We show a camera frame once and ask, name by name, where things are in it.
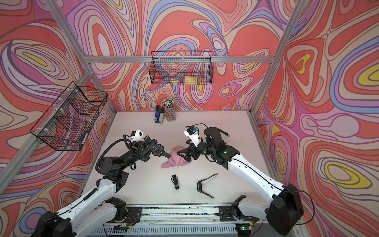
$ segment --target yellow sticky note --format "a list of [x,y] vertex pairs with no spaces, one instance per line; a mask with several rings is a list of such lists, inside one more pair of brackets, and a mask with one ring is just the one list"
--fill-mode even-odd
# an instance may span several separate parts
[[197,77],[184,77],[185,85],[197,85]]
[[176,79],[173,79],[173,78],[171,78],[171,81],[170,81],[172,84],[179,84],[179,81],[178,80],[176,80]]

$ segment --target aluminum frame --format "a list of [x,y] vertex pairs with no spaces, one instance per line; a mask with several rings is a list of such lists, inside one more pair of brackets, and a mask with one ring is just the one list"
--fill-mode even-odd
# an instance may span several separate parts
[[251,127],[253,128],[255,137],[257,138],[257,141],[258,141],[258,144],[259,144],[259,149],[261,150],[263,159],[265,160],[268,174],[271,177],[273,177],[275,180],[278,180],[278,177],[276,176],[274,167],[272,166],[272,162],[271,162],[271,159],[270,159],[270,152],[267,150],[267,148],[265,146],[263,137],[260,134],[259,129],[258,129],[258,124],[257,124],[254,116],[251,115],[249,112],[247,112],[247,116],[249,117],[249,121],[250,121]]
[[[112,123],[113,123],[113,120],[114,120],[115,117],[116,117],[116,116],[112,116],[112,118],[111,118],[111,122],[109,123],[108,128],[112,126]],[[88,179],[89,179],[89,176],[90,176],[90,174],[91,174],[91,171],[92,171],[93,167],[95,166],[95,163],[96,163],[98,157],[100,156],[101,147],[103,146],[103,144],[104,144],[104,142],[105,142],[105,138],[106,138],[106,136],[108,135],[108,132],[109,132],[109,129],[106,130],[106,132],[105,132],[105,134],[104,134],[104,137],[103,137],[103,140],[100,142],[99,150],[96,152],[96,154],[95,154],[95,156],[94,156],[94,159],[93,159],[93,161],[91,162],[91,165],[90,165],[90,167],[89,167],[89,169],[88,169],[89,172],[87,172],[86,176],[84,177],[83,183],[81,184],[81,187],[80,187],[79,192],[78,192],[78,194],[76,195],[76,198],[75,198],[75,199],[78,199],[78,198],[81,196],[81,194],[82,194],[82,192],[83,192],[83,190],[84,190],[84,187],[85,187],[86,184],[87,184],[87,181],[88,181]]]
[[280,39],[278,47],[276,48],[276,51],[274,53],[275,60],[272,64],[270,64],[269,68],[266,71],[266,75],[263,78],[262,84],[260,85],[257,91],[257,94],[254,98],[254,101],[251,105],[250,112],[253,112],[256,109],[258,105],[258,101],[262,97],[263,93],[266,91],[266,88],[269,82],[271,81],[271,78],[274,76],[274,72],[277,66],[279,65],[284,49],[287,46],[287,43],[290,40],[292,32],[295,29],[295,26],[298,23],[301,13],[303,12],[303,9],[307,5],[307,3],[308,3],[308,0],[299,0],[296,2],[295,7],[293,8],[292,14],[290,16],[290,19],[288,20],[288,23],[284,29],[282,38]]
[[[151,56],[85,56],[87,63],[151,63]],[[186,58],[203,58],[186,56]],[[274,56],[212,56],[213,63],[273,63]]]
[[88,237],[103,236],[237,236],[235,224],[224,223],[199,223],[199,224],[141,224],[137,223],[127,232],[113,233],[114,225],[105,225],[95,229]]
[[[142,207],[141,220],[142,224],[154,224],[157,221],[160,224],[216,224],[221,222],[219,216],[219,206],[228,206],[231,203],[211,203],[211,204],[133,204],[128,207]],[[231,220],[228,223],[241,224],[250,221]]]
[[[88,81],[91,73],[87,70],[80,78],[77,80],[78,85],[85,85]],[[71,93],[68,92],[66,95],[59,101],[57,106],[61,106],[68,98]],[[43,123],[38,127],[44,127],[48,121],[55,115],[57,110],[54,110],[49,114],[49,116],[43,121]],[[37,146],[41,143],[41,140],[30,134],[29,139],[21,146],[16,155],[5,165],[3,170],[0,173],[0,195],[4,192],[7,186],[12,182],[13,178],[20,171],[22,166],[26,163],[29,157],[36,150]]]
[[[58,6],[58,3],[56,0],[45,0],[47,7],[49,8],[51,14],[53,15],[55,21],[57,22],[58,26],[61,28],[64,36],[72,46],[76,56],[78,57],[79,61],[83,65],[83,67],[87,70],[89,70],[92,73],[92,77],[94,80],[93,83],[96,86],[97,89],[100,89],[102,91],[105,91],[103,85],[101,84],[99,78],[97,77],[96,73],[94,73],[91,64],[88,63],[85,59],[85,54],[80,47],[80,44],[76,37],[74,36],[74,32],[72,31],[66,17],[64,16],[61,8]],[[113,104],[107,101],[107,105],[109,107],[109,110],[112,114],[116,114],[116,111],[114,110]]]

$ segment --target black motor housing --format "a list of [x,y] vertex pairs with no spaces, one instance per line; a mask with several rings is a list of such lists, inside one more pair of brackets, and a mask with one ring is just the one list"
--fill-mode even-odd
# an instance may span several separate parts
[[292,184],[283,186],[279,195],[274,195],[274,200],[267,213],[267,221],[280,234],[287,235],[296,222],[303,216],[304,210],[301,204],[298,189]]
[[98,172],[105,176],[116,176],[120,171],[138,161],[138,157],[128,151],[124,155],[103,157],[99,162]]
[[209,127],[204,130],[205,140],[207,144],[213,144],[217,149],[218,146],[225,146],[225,142],[222,140],[220,131],[217,127]]
[[74,237],[70,220],[47,211],[39,218],[33,237]]

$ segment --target white table surface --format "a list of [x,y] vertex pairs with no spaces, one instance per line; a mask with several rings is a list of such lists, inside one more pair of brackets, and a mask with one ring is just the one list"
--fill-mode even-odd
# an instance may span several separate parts
[[[162,125],[154,123],[155,112],[117,112],[101,148],[101,153],[123,134],[130,135],[134,130],[142,130],[151,139],[156,139],[170,153],[175,146],[188,147],[183,131],[185,126],[205,123],[209,127],[217,127],[230,134],[221,134],[223,140],[240,151],[240,153],[255,167],[268,175],[266,164],[260,152],[257,139],[251,127],[246,111],[177,111],[174,122],[165,121]],[[200,136],[205,140],[203,125],[197,126]],[[119,142],[108,151],[106,156],[121,156],[128,149]],[[124,171],[129,173],[125,186],[114,196],[127,204],[188,204],[188,203],[223,203],[233,202],[240,195],[263,201],[263,198],[237,174],[226,170],[223,166],[209,162],[201,155],[198,160],[192,160],[187,166],[161,169],[166,162],[164,156],[150,155],[147,162],[136,162],[136,170],[129,167]],[[219,173],[203,181],[202,190],[214,199],[197,191],[197,182],[201,179]],[[176,174],[179,179],[179,189],[175,190],[171,176]],[[93,168],[83,193],[92,189],[96,180],[103,176]]]

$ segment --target pencil holder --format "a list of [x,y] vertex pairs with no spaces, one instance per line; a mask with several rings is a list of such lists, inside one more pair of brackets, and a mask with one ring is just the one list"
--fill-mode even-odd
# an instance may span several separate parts
[[166,116],[166,120],[169,122],[175,121],[176,113],[175,113],[175,101],[172,97],[167,97],[163,101],[164,107],[164,115]]

